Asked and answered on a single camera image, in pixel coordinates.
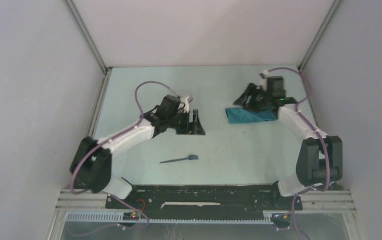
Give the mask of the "teal cloth napkin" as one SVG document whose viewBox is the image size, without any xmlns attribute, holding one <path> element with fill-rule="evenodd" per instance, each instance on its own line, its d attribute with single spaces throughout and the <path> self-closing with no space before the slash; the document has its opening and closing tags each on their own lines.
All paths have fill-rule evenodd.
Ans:
<svg viewBox="0 0 382 240">
<path fill-rule="evenodd" d="M 241 107 L 229 107 L 225 109 L 229 124 L 252 124 L 275 121 L 276 117 L 268 110 L 251 112 Z"/>
</svg>

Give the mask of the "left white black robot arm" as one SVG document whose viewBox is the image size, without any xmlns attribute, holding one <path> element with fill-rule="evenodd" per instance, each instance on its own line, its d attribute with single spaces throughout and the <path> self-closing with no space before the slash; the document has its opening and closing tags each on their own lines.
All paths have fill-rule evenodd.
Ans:
<svg viewBox="0 0 382 240">
<path fill-rule="evenodd" d="M 134 186 L 112 172 L 114 157 L 168 129 L 175 130 L 178 135 L 205 135 L 198 110 L 189 108 L 192 100 L 189 95 L 168 94 L 161 104 L 142 112 L 137 122 L 129 127 L 99 139 L 83 138 L 69 169 L 72 174 L 70 188 L 73 189 L 74 182 L 78 180 L 93 193 L 105 192 L 116 196 L 124 208 L 135 206 L 137 195 L 133 192 Z"/>
</svg>

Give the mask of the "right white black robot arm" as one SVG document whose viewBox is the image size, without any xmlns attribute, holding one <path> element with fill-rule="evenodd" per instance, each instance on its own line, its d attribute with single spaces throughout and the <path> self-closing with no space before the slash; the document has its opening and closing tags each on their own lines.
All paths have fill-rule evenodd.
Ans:
<svg viewBox="0 0 382 240">
<path fill-rule="evenodd" d="M 326 191 L 330 184 L 342 179 L 343 142 L 303 115 L 301 103 L 286 95 L 283 77 L 270 76 L 264 80 L 264 84 L 249 83 L 233 104 L 251 114 L 272 113 L 301 142 L 294 172 L 277 181 L 277 190 L 269 196 L 271 206 L 282 209 L 290 196 L 310 189 Z"/>
</svg>

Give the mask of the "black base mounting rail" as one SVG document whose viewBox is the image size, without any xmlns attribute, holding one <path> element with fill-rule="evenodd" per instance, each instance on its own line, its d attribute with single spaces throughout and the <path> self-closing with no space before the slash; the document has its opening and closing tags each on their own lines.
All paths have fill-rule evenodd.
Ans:
<svg viewBox="0 0 382 240">
<path fill-rule="evenodd" d="M 303 209 L 300 197 L 280 196 L 267 184 L 136 185 L 124 202 L 152 219 L 256 220 Z"/>
</svg>

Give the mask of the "aluminium frame extrusion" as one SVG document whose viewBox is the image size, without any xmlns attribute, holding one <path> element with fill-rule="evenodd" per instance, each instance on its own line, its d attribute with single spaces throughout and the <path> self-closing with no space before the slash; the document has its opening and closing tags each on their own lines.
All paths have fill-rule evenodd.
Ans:
<svg viewBox="0 0 382 240">
<path fill-rule="evenodd" d="M 107 212 L 105 208 L 107 194 L 91 193 L 73 194 L 69 189 L 59 193 L 55 209 L 45 240 L 60 240 L 65 220 L 70 212 Z"/>
</svg>

